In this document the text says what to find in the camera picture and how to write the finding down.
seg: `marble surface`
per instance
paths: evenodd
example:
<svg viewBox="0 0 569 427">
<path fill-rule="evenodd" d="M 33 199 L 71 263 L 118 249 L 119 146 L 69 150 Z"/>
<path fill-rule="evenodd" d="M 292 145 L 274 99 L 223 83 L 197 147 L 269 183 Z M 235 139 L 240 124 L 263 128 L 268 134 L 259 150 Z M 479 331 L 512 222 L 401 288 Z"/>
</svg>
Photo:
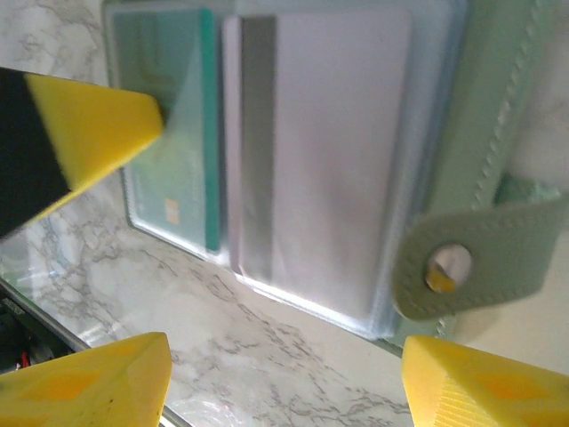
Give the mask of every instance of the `marble surface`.
<svg viewBox="0 0 569 427">
<path fill-rule="evenodd" d="M 569 0 L 560 16 L 512 168 L 569 188 Z M 107 83 L 99 0 L 3 0 L 0 40 L 0 66 Z M 528 161 L 538 152 L 541 162 Z M 566 254 L 567 233 L 544 293 L 463 317 L 457 339 L 569 374 Z M 165 331 L 167 404 L 196 427 L 413 425 L 397 358 L 129 229 L 117 175 L 4 241 L 0 266 L 89 345 Z"/>
</svg>

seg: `white marble countertop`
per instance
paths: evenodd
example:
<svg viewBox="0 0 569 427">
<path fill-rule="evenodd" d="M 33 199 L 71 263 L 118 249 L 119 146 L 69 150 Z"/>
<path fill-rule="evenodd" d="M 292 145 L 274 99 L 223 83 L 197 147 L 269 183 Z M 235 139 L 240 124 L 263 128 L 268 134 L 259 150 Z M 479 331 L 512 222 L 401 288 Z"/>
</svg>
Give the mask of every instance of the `white marble countertop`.
<svg viewBox="0 0 569 427">
<path fill-rule="evenodd" d="M 99 15 L 100 0 L 4 0 L 0 66 L 105 84 Z M 512 167 L 569 188 L 568 149 L 555 152 L 569 139 L 569 0 L 561 15 Z M 535 152 L 541 166 L 526 162 Z M 569 232 L 544 292 L 463 316 L 456 339 L 569 374 L 567 254 Z M 91 346 L 165 331 L 167 404 L 196 427 L 413 425 L 396 357 L 131 230 L 117 175 L 4 241 L 0 267 Z"/>
</svg>

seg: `mint green wallet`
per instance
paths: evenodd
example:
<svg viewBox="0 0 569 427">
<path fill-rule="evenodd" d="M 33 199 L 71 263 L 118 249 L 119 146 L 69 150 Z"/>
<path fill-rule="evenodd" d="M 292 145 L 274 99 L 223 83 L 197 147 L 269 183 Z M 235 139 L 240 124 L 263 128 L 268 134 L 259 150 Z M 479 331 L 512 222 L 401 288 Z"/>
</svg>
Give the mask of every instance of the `mint green wallet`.
<svg viewBox="0 0 569 427">
<path fill-rule="evenodd" d="M 403 319 L 378 345 L 398 353 L 409 334 L 450 334 L 454 313 L 540 290 L 569 198 L 504 171 L 557 3 L 471 2 L 427 209 L 401 243 L 393 271 L 393 302 Z M 435 258 L 456 247 L 462 255 L 451 264 L 468 258 L 460 284 Z M 433 268 L 452 292 L 429 288 Z"/>
</svg>

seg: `stitching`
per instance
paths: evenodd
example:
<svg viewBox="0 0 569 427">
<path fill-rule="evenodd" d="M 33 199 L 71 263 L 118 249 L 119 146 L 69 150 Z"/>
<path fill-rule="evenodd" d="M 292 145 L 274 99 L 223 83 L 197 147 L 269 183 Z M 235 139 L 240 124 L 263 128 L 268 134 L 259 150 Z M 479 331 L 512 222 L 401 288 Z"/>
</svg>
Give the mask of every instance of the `stitching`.
<svg viewBox="0 0 569 427">
<path fill-rule="evenodd" d="M 548 225 L 551 220 L 556 219 L 560 214 L 565 216 L 565 205 L 561 205 L 561 207 L 563 209 L 558 207 L 557 209 L 553 209 L 552 212 L 542 214 L 541 216 L 538 216 L 538 217 L 533 216 L 533 215 L 527 215 L 526 217 L 520 216 L 520 217 L 516 218 L 516 220 L 513 223 L 508 223 L 507 228 L 509 228 L 509 229 L 522 229 L 528 225 L 530 227 L 542 227 L 544 225 Z M 492 226 L 494 226 L 497 229 L 504 228 L 503 222 L 500 222 L 500 221 L 479 222 L 478 224 L 476 224 L 472 227 L 472 231 L 474 231 L 474 232 L 477 232 L 477 231 L 485 232 L 486 230 L 488 230 L 489 226 L 491 228 L 493 228 Z M 448 226 L 444 226 L 442 228 L 442 230 L 445 230 L 445 234 L 453 234 L 454 231 L 458 230 L 458 229 L 459 229 L 459 227 L 451 228 Z M 440 234 L 443 234 L 440 231 L 441 231 L 441 229 L 439 229 L 439 231 L 436 233 L 429 233 L 429 237 L 433 236 L 433 234 L 440 236 Z M 439 311 L 439 309 L 441 307 L 444 307 L 445 305 L 448 306 L 448 302 L 440 302 L 439 304 L 430 304 L 429 306 L 419 305 L 413 299 L 413 293 L 412 293 L 413 286 L 411 284 L 411 282 L 413 281 L 413 273 L 410 271 L 410 269 L 413 266 L 416 266 L 417 262 L 421 258 L 420 248 L 424 247 L 425 243 L 428 243 L 430 240 L 431 240 L 430 238 L 424 238 L 421 242 L 417 242 L 416 246 L 415 246 L 416 250 L 413 251 L 412 254 L 408 254 L 404 259 L 405 269 L 399 271 L 399 274 L 401 276 L 403 276 L 403 280 L 402 280 L 401 285 L 402 285 L 402 290 L 403 290 L 404 296 L 407 299 L 407 301 L 409 302 L 409 304 L 420 313 L 435 313 L 435 312 Z M 485 303 L 503 302 L 503 301 L 507 301 L 508 299 L 518 297 L 520 294 L 527 291 L 528 289 L 531 289 L 531 286 L 522 286 L 522 287 L 519 287 L 518 289 L 508 290 L 508 291 L 500 290 L 496 294 L 477 295 L 476 297 L 465 296 L 465 297 L 456 299 L 454 301 L 454 304 L 455 304 L 454 306 L 455 307 L 456 307 L 456 305 L 460 306 L 463 303 L 480 304 L 480 303 L 484 303 L 484 302 Z"/>
<path fill-rule="evenodd" d="M 518 95 L 520 76 L 525 71 L 532 43 L 537 37 L 537 21 L 544 9 L 542 0 L 534 0 L 530 9 L 531 18 L 525 26 L 525 37 L 517 48 L 518 52 L 514 59 L 514 67 L 509 76 L 509 83 L 506 86 L 506 95 L 500 106 L 496 125 L 493 129 L 493 136 L 488 141 L 486 156 L 475 184 L 473 199 L 470 205 L 472 209 L 476 209 L 482 204 L 482 193 L 492 175 L 493 163 L 497 160 L 499 148 L 501 148 L 504 142 L 504 131 L 506 125 L 510 122 L 512 105 L 515 103 Z"/>
</svg>

